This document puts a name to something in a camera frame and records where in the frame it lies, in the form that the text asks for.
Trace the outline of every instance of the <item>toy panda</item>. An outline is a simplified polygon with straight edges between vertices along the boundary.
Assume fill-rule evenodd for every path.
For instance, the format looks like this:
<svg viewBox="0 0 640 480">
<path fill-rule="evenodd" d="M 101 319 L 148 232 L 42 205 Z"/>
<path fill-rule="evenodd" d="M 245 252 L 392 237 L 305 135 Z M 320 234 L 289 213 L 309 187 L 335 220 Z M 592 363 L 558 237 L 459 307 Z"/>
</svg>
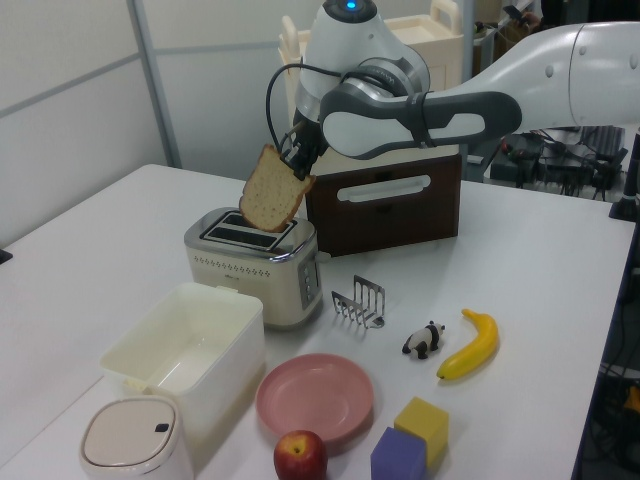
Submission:
<svg viewBox="0 0 640 480">
<path fill-rule="evenodd" d="M 429 325 L 418 330 L 405 342 L 402 353 L 411 353 L 411 350 L 418 352 L 418 358 L 424 360 L 428 358 L 427 352 L 435 352 L 438 349 L 438 342 L 444 333 L 444 325 L 429 322 Z"/>
</svg>

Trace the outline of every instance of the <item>drawer handle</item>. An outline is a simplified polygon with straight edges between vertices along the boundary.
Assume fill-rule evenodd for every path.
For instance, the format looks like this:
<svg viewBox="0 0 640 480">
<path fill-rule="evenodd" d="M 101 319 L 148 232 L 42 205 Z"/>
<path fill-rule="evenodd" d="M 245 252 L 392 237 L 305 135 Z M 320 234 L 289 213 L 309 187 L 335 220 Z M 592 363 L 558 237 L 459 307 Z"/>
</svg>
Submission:
<svg viewBox="0 0 640 480">
<path fill-rule="evenodd" d="M 420 193 L 431 184 L 429 175 L 387 180 L 386 182 L 357 185 L 338 190 L 338 200 L 342 202 L 370 202 L 383 198 L 399 197 Z"/>
</svg>

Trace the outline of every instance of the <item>toaster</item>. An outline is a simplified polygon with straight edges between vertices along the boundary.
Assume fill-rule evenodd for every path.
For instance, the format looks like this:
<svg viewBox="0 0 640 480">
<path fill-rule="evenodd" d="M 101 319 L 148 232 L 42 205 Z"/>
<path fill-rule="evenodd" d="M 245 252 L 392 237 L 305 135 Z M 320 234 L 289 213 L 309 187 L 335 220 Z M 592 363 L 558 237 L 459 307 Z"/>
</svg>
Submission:
<svg viewBox="0 0 640 480">
<path fill-rule="evenodd" d="M 236 208 L 213 210 L 184 235 L 194 281 L 257 297 L 264 323 L 290 328 L 321 305 L 316 230 L 294 218 L 280 233 L 249 225 Z"/>
</svg>

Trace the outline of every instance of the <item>bread slice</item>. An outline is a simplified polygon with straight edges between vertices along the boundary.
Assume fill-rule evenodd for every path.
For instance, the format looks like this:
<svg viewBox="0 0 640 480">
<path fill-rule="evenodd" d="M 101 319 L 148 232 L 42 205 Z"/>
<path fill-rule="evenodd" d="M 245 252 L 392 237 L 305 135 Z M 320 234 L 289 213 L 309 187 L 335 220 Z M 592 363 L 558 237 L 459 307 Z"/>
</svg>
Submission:
<svg viewBox="0 0 640 480">
<path fill-rule="evenodd" d="M 256 168 L 244 185 L 240 213 L 255 228 L 281 232 L 298 211 L 316 177 L 298 180 L 273 145 L 265 145 Z"/>
</svg>

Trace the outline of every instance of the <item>apple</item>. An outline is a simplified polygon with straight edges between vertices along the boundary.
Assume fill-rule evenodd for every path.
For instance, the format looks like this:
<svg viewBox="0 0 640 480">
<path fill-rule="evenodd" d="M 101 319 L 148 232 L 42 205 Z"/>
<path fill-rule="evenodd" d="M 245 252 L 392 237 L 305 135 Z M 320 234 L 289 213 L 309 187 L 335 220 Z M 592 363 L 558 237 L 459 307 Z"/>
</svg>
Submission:
<svg viewBox="0 0 640 480">
<path fill-rule="evenodd" d="M 327 447 L 317 434 L 308 430 L 285 433 L 273 451 L 280 480 L 324 480 L 327 462 Z"/>
</svg>

